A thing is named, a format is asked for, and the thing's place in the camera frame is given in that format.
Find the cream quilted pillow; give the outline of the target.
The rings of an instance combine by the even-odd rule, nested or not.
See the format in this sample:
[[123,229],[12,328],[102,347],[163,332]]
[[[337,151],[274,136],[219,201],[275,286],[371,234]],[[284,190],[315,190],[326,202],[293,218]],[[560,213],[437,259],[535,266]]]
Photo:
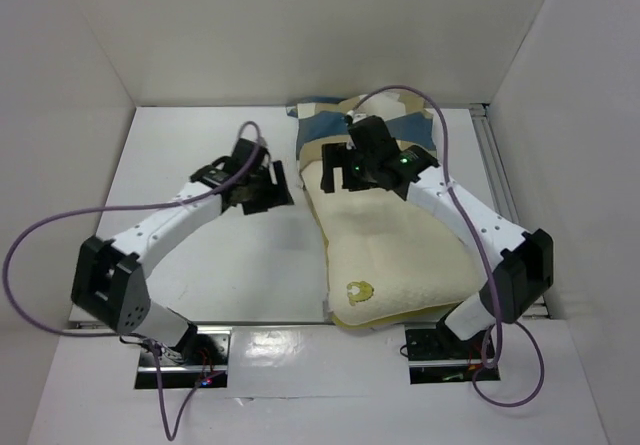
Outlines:
[[327,307],[343,328],[368,328],[455,306],[479,291],[478,258],[444,224],[392,192],[327,194],[322,164],[301,172],[324,240]]

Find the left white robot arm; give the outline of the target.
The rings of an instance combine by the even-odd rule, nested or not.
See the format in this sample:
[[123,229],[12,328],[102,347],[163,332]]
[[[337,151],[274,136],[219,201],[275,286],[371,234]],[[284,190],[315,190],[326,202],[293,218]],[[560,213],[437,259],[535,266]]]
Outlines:
[[73,304],[118,335],[149,339],[171,361],[189,361],[204,339],[193,322],[151,298],[147,280],[172,250],[227,209],[241,206],[250,215],[292,204],[282,162],[258,163],[234,181],[240,169],[221,157],[197,170],[169,207],[110,239],[88,238],[79,250]]

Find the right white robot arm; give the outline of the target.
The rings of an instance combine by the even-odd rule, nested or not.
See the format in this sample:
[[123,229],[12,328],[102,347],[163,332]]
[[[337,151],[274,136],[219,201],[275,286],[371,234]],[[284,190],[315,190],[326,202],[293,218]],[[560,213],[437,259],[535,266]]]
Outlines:
[[334,172],[349,191],[380,188],[428,212],[478,253],[487,281],[439,320],[440,343],[450,348],[497,323],[516,322],[554,282],[554,243],[501,217],[453,180],[418,145],[362,152],[346,143],[322,147],[321,188],[335,190]]

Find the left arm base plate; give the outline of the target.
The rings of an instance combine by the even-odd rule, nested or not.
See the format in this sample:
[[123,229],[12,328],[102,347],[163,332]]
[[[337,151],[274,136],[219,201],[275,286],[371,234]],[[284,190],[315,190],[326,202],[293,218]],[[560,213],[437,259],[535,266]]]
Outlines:
[[161,344],[148,343],[136,335],[120,336],[119,341],[139,350],[134,388],[156,390],[157,372],[164,389],[226,388],[231,345],[230,328],[201,326],[195,344],[186,357]]

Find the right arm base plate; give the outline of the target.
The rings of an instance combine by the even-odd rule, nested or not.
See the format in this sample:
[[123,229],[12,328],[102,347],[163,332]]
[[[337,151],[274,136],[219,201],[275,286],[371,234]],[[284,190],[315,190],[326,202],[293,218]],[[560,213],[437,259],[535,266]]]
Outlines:
[[466,342],[442,338],[435,327],[409,327],[404,333],[399,353],[408,361],[412,385],[471,382],[475,373],[478,381],[500,380],[498,369],[482,365],[483,332]]

